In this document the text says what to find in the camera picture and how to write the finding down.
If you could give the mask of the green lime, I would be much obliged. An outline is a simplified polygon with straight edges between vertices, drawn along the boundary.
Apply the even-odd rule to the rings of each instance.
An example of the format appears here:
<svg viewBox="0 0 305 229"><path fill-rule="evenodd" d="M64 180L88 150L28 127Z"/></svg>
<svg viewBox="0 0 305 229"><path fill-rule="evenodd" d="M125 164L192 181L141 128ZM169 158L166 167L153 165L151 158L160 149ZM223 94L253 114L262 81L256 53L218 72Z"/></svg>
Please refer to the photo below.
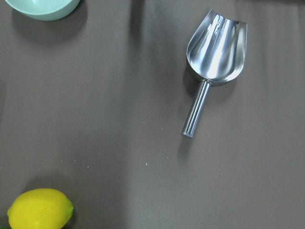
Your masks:
<svg viewBox="0 0 305 229"><path fill-rule="evenodd" d="M74 217L74 215L75 215L75 207L73 207L72 209L71 217Z"/></svg>

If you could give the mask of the yellow lemon upper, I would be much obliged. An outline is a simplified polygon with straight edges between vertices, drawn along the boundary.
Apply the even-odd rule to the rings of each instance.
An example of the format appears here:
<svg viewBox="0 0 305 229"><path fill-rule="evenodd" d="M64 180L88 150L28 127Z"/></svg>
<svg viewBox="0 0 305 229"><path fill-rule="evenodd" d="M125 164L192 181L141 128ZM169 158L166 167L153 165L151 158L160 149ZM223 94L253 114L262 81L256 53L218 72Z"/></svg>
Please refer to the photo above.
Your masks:
<svg viewBox="0 0 305 229"><path fill-rule="evenodd" d="M39 188L18 196L7 215L12 229L61 229L73 211L73 204L65 194L52 188Z"/></svg>

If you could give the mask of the steel ice scoop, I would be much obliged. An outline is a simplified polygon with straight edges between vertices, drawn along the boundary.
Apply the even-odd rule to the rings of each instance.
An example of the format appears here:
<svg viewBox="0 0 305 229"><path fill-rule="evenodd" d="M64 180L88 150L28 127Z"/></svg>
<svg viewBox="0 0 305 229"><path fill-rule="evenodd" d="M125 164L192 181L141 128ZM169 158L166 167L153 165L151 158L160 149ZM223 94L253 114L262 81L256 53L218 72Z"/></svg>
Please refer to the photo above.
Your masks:
<svg viewBox="0 0 305 229"><path fill-rule="evenodd" d="M191 37L187 64L199 82L195 99L182 129L192 138L212 86L229 83L244 69L247 48L247 23L234 21L210 10Z"/></svg>

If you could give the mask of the mint green bowl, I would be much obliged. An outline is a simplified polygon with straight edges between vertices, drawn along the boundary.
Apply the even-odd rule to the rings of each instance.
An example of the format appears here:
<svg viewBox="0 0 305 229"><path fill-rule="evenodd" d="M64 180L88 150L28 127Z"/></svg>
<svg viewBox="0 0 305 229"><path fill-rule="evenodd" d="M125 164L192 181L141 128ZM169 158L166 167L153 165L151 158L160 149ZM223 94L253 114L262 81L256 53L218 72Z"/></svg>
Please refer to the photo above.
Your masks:
<svg viewBox="0 0 305 229"><path fill-rule="evenodd" d="M6 0L21 14L40 21L54 21L73 12L80 0Z"/></svg>

